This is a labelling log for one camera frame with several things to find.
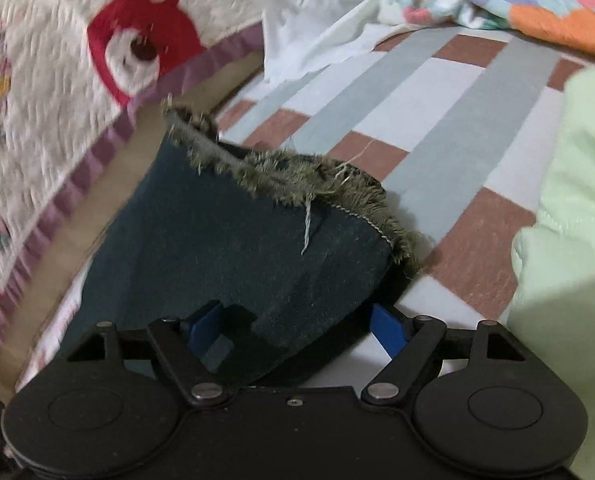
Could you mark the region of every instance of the orange patch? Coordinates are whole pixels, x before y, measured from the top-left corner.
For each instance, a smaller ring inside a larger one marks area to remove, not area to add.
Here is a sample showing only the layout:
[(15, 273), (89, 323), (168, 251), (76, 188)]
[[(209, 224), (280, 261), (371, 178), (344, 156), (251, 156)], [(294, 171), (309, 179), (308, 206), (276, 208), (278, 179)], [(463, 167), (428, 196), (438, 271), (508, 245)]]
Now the orange patch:
[(511, 6), (511, 25), (527, 36), (595, 54), (595, 12), (575, 9), (563, 18), (547, 9)]

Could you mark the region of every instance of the striped bed sheet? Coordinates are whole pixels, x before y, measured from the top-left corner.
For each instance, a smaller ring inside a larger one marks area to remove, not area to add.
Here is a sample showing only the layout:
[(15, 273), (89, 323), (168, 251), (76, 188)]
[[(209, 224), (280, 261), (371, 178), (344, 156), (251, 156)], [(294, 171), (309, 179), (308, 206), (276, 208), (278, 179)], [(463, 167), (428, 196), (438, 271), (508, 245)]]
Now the striped bed sheet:
[[(507, 32), (423, 29), (298, 81), (260, 75), (218, 122), (229, 142), (328, 154), (380, 180), (423, 235), (426, 271), (399, 307), (474, 328), (503, 319), (517, 285), (511, 243), (535, 222), (564, 84), (591, 62)], [(359, 390), (388, 361), (368, 336), (308, 385)]]

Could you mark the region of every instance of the gray stripe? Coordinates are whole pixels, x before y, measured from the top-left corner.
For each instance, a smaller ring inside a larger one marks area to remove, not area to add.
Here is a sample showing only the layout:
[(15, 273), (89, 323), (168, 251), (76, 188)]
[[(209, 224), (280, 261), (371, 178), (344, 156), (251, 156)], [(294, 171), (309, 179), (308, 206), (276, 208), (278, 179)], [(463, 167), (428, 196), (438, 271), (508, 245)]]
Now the gray stripe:
[[(384, 180), (389, 200), (435, 245), (449, 232), (515, 139), (560, 59), (514, 38)], [(422, 250), (425, 256), (430, 247)]]
[(299, 81), (282, 83), (273, 92), (260, 99), (232, 128), (227, 130), (224, 138), (236, 144), (244, 142), (260, 124), (277, 112), (286, 101), (308, 85), (320, 72), (307, 74)]
[(324, 155), (330, 152), (359, 121), (447, 44), (458, 31), (458, 27), (417, 31), (359, 75), (283, 146), (299, 153)]

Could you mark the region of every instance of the screw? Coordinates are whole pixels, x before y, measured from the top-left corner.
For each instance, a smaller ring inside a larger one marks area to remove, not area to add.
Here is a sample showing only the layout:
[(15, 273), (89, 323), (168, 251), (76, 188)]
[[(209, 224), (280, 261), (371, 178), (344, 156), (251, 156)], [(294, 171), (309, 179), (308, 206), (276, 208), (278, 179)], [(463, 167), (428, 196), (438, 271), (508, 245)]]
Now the screw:
[(400, 393), (400, 389), (391, 383), (375, 383), (367, 389), (373, 399), (392, 399)]
[(193, 386), (190, 392), (197, 400), (212, 400), (222, 395), (224, 389), (215, 383), (199, 383)]

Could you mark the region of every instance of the cream quilt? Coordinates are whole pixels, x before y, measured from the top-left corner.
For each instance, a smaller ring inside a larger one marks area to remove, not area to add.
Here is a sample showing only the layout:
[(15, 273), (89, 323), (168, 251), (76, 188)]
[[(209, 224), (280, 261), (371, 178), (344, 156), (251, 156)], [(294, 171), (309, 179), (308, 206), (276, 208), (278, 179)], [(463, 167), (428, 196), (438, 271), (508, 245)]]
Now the cream quilt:
[(0, 348), (32, 267), (140, 102), (257, 48), (259, 21), (252, 0), (0, 0)]

